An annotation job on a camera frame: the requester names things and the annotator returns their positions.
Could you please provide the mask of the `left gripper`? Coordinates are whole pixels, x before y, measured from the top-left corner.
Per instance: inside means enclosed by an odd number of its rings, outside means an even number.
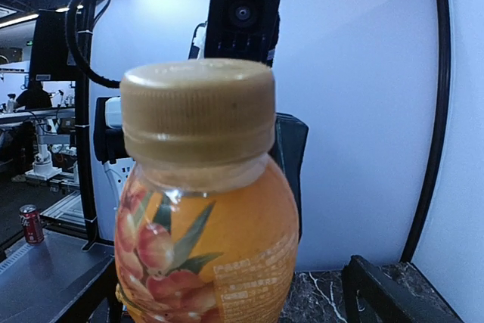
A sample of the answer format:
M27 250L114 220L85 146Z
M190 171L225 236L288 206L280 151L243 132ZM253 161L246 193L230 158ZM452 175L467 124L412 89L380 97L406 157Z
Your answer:
M277 113L275 122L274 161L285 175L296 201L299 218L299 240L303 234L301 182L309 127L300 119L286 113Z

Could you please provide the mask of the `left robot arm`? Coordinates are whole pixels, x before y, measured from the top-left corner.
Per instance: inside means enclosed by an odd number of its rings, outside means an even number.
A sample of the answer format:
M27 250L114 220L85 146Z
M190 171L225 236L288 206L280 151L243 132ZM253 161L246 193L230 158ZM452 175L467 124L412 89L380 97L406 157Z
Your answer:
M98 98L95 106L93 146L96 159L102 164L114 199L116 212L126 179L134 160L124 146L119 97ZM300 173L309 127L300 119L278 113L275 123L275 143L269 154L279 165L293 192L299 217L299 234L303 233Z

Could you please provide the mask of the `orange juice bottle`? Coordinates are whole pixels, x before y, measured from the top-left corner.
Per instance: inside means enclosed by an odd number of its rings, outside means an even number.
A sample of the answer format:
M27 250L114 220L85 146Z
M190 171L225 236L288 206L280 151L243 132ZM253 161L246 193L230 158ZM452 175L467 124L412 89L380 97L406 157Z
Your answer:
M114 233L116 295L130 317L276 322L296 266L299 218L269 152L218 166L134 162Z

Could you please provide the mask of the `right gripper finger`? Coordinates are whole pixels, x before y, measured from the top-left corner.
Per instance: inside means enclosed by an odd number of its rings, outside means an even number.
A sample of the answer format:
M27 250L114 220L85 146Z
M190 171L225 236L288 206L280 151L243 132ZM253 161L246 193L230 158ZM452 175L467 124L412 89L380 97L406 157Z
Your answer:
M348 322L459 322L460 319L425 303L359 255L342 270Z

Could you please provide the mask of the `gold bottle cap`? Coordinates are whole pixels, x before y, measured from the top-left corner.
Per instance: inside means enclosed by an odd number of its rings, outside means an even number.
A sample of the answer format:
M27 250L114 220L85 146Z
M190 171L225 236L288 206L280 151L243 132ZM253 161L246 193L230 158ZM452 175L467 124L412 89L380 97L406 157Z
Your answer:
M136 67L123 76L120 104L125 149L140 164L227 165L275 142L275 78L255 61Z

